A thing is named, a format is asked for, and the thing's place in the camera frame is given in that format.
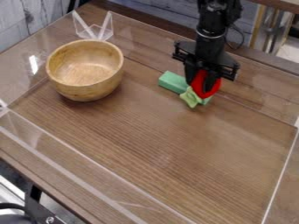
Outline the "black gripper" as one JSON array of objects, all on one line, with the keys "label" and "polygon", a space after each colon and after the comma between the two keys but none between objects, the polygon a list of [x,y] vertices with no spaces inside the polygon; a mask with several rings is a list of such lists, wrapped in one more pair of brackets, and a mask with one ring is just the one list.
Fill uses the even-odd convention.
[{"label": "black gripper", "polygon": [[239,63],[224,50],[224,38],[198,37],[195,41],[175,41],[172,58],[184,65],[188,85],[202,69],[207,69],[204,93],[214,94],[220,88],[220,78],[234,81],[238,76]]}]

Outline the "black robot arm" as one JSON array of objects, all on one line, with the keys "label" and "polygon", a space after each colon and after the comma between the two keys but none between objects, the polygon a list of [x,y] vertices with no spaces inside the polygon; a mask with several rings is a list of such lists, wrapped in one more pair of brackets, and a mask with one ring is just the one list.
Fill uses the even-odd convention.
[{"label": "black robot arm", "polygon": [[220,89],[222,79],[234,81],[240,64],[226,52],[230,27],[240,19],[239,0],[198,0],[196,39],[174,43],[172,58],[184,65],[186,82],[200,98]]}]

